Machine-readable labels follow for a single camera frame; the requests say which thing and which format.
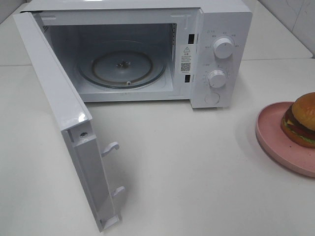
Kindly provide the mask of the round white door button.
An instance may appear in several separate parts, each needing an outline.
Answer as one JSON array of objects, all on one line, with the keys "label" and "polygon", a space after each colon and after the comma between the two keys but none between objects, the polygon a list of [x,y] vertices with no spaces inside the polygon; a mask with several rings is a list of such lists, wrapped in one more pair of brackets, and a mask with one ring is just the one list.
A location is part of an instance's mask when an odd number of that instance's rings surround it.
[{"label": "round white door button", "polygon": [[217,104],[220,100],[220,95],[216,92],[212,92],[212,93],[209,93],[207,95],[205,95],[205,102],[207,104]]}]

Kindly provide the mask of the white microwave door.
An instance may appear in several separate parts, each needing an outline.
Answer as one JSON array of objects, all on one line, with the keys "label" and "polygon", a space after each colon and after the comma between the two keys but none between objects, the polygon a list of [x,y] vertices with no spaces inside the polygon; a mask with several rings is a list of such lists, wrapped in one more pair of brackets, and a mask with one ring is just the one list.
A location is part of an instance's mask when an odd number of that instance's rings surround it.
[{"label": "white microwave door", "polygon": [[58,123],[96,225],[103,232],[120,220],[118,199],[125,188],[110,191],[104,166],[106,155],[119,149],[119,144],[112,142],[105,148],[99,147],[91,124],[92,115],[47,40],[50,28],[40,16],[23,12],[14,15],[14,21]]}]

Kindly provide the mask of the upper white power knob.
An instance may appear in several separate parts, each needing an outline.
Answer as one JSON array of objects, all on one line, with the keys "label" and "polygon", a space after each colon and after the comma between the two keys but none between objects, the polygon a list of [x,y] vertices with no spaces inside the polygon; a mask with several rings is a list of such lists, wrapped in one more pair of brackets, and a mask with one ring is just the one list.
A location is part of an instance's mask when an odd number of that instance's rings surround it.
[{"label": "upper white power knob", "polygon": [[233,53],[234,42],[228,36],[222,36],[213,43],[213,51],[216,57],[226,59]]}]

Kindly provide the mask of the pink round plate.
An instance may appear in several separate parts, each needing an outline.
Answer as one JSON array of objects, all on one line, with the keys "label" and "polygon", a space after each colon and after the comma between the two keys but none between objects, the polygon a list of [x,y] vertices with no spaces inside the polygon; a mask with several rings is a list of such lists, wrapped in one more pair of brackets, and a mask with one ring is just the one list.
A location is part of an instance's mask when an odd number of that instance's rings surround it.
[{"label": "pink round plate", "polygon": [[275,161],[298,174],[315,177],[315,150],[292,141],[281,129],[281,120],[292,102],[264,107],[257,116],[255,133],[262,149]]}]

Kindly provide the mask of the white timer knob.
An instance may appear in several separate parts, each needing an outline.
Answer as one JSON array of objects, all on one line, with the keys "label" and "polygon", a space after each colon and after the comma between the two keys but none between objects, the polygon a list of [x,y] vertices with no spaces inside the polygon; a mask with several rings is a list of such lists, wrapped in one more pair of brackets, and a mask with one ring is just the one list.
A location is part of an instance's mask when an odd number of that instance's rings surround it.
[{"label": "white timer knob", "polygon": [[208,75],[209,85],[213,88],[221,88],[225,85],[227,75],[222,70],[214,70]]}]

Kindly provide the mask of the burger with lettuce and cheese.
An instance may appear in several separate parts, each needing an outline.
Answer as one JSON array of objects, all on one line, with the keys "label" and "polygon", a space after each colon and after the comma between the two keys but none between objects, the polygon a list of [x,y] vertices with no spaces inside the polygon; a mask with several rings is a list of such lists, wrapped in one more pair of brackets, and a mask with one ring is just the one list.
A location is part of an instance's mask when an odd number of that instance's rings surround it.
[{"label": "burger with lettuce and cheese", "polygon": [[290,105],[281,120],[282,131],[302,147],[315,147],[315,93],[299,97]]}]

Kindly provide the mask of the white microwave oven body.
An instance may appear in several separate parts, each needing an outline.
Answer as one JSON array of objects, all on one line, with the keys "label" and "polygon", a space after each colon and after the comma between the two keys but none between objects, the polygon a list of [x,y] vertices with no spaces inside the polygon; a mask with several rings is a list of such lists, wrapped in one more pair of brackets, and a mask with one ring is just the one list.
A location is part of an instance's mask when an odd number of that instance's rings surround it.
[{"label": "white microwave oven body", "polygon": [[[50,28],[47,40],[84,102],[188,100],[193,108],[230,105],[252,21],[240,0],[33,0],[23,12],[39,15]],[[234,42],[226,59],[213,51],[222,36]],[[162,76],[132,89],[104,88],[85,79],[78,69],[81,54],[118,40],[158,47],[167,60]],[[218,69],[227,80],[213,88],[208,75]],[[220,95],[214,105],[205,102],[212,92]]]}]

